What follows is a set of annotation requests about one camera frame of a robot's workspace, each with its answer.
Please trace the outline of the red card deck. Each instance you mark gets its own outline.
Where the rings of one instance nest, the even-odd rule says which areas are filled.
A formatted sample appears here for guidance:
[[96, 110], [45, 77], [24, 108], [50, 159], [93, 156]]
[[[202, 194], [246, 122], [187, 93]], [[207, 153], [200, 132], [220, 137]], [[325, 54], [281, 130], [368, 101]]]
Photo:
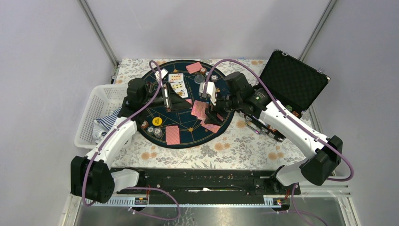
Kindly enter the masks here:
[[209, 107], [209, 103], [195, 100], [192, 106], [191, 115], [197, 117], [198, 120], [204, 121], [206, 119], [206, 109]]

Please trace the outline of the yellow dealer button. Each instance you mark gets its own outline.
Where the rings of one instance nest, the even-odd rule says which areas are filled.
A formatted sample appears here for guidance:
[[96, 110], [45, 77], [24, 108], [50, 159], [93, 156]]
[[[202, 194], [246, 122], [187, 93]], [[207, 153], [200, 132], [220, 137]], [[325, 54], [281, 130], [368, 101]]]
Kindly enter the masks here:
[[154, 117], [153, 120], [152, 120], [153, 126], [156, 126], [156, 127], [161, 126], [162, 123], [163, 123], [163, 120], [162, 120], [161, 117]]

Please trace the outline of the red five chip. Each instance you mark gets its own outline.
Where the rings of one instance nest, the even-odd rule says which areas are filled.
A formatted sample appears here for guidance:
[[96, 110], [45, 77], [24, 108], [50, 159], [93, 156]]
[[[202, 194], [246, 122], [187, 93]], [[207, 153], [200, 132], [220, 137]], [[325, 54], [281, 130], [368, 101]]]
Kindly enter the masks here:
[[200, 72], [201, 74], [206, 74], [207, 69], [206, 69], [205, 67], [202, 67], [202, 68], [200, 68], [199, 72]]
[[143, 121], [142, 125], [141, 125], [141, 129], [146, 129], [149, 127], [149, 123], [147, 121]]

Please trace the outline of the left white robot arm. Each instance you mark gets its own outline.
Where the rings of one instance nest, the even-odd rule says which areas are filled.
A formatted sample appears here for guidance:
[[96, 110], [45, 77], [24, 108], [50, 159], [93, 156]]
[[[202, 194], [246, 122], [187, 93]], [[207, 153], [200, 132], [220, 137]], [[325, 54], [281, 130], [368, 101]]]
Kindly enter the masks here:
[[122, 169], [111, 172], [111, 165], [118, 152], [137, 132], [140, 124], [137, 116], [148, 108], [156, 98], [166, 100], [169, 88], [159, 80], [158, 87], [151, 98], [147, 83], [133, 79], [127, 88], [127, 99], [123, 102], [118, 116], [100, 143], [84, 157], [75, 156], [71, 161], [71, 193], [82, 198], [83, 205], [106, 203], [118, 191], [130, 189], [139, 194], [145, 190], [146, 181], [135, 169]]

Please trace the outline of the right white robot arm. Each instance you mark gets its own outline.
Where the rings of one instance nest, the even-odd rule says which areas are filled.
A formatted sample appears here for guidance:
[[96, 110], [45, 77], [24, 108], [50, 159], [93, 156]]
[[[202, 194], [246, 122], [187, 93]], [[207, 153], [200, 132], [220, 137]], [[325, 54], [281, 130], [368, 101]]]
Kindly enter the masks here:
[[248, 113], [252, 107], [255, 107], [259, 112], [255, 116], [255, 121], [277, 129], [305, 155], [304, 160], [288, 166], [282, 165], [274, 171], [270, 176], [270, 188], [274, 193], [281, 194], [288, 189], [288, 186], [304, 181], [321, 186], [331, 179], [331, 173], [343, 159], [343, 143], [339, 137], [328, 138], [308, 127], [275, 99], [262, 80], [259, 80], [259, 84], [262, 86], [261, 91], [264, 92], [263, 102], [252, 97], [255, 90], [242, 73], [232, 73], [228, 76], [228, 80], [233, 83], [244, 81], [238, 85], [234, 97], [217, 99], [216, 87], [209, 81], [200, 84], [199, 94], [210, 97], [211, 108], [215, 109], [244, 110]]

